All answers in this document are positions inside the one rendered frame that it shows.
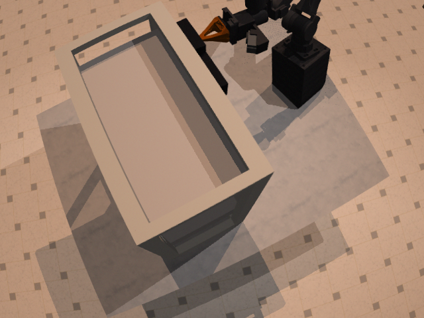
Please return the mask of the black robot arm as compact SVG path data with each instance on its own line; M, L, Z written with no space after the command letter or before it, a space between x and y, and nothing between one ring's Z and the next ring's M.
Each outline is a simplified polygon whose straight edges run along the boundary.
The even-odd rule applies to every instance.
M284 40L284 46L301 60L307 61L320 52L320 48L313 43L313 36L321 19L316 15L321 0L300 0L291 6L292 1L245 0L245 10L251 15L245 13L235 18L238 20L237 41L246 38L246 53L259 54L268 49L269 40L257 27L267 23L268 17L275 21L282 18L282 27L287 33L292 32L291 37ZM302 15L302 11L311 17Z

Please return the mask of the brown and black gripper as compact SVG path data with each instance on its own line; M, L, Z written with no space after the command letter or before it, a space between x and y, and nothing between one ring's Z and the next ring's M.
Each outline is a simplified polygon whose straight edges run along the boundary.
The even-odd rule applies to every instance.
M239 22L235 17L249 12L243 10L232 14L227 7L222 8L222 10L223 18L220 16L215 17L199 36L203 41L230 42L234 45L237 43L239 29ZM218 33L207 36L213 31Z

